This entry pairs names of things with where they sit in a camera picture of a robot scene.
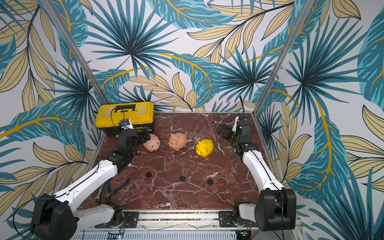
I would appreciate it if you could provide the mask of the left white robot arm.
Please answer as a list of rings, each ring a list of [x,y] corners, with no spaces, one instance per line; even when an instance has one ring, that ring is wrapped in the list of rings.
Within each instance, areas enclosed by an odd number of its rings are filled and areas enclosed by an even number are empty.
[[[102,184],[122,172],[132,162],[139,145],[150,140],[147,129],[125,129],[118,145],[106,159],[73,184],[35,202],[30,231],[42,240],[69,240],[74,234],[98,225],[119,228],[124,222],[122,208],[106,202],[80,211],[82,202]]]

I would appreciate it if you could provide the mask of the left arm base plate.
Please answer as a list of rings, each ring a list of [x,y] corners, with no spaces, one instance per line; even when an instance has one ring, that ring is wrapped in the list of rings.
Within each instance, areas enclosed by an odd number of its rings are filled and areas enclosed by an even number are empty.
[[[137,227],[139,218],[139,212],[118,212],[115,213],[112,219],[105,224],[96,225],[96,229],[120,229],[120,228],[129,228],[135,229]]]

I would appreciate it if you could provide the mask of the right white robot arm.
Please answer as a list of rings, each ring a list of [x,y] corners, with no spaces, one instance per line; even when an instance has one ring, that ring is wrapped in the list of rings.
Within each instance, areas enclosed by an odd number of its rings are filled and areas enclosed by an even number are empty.
[[[237,227],[255,225],[263,232],[293,230],[296,226],[296,194],[286,189],[266,164],[259,147],[252,141],[250,122],[235,120],[232,127],[222,124],[218,127],[218,135],[231,143],[259,190],[256,204],[235,205],[231,224]]]

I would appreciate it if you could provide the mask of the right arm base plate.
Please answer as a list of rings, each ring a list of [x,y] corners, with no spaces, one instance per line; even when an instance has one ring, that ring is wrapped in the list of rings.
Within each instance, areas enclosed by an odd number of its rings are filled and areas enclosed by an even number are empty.
[[[219,211],[219,225],[221,228],[257,227],[257,223],[242,219],[233,210]]]

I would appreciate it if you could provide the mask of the pink piggy bank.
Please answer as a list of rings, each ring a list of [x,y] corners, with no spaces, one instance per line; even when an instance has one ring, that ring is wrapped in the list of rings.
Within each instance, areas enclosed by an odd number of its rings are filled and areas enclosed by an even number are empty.
[[[146,141],[143,146],[145,149],[147,149],[149,152],[154,152],[154,151],[157,151],[160,146],[161,146],[161,141],[160,139],[154,135],[154,134],[150,134],[150,139],[148,141]]]
[[[171,134],[168,144],[169,144],[169,147],[178,151],[186,146],[187,136],[184,133]]]

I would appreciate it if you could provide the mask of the yellow piggy bank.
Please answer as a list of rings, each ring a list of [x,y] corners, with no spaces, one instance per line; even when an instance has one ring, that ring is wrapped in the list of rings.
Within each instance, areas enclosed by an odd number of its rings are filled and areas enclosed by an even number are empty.
[[[206,158],[214,150],[213,141],[210,139],[203,139],[196,145],[196,154],[198,156]]]

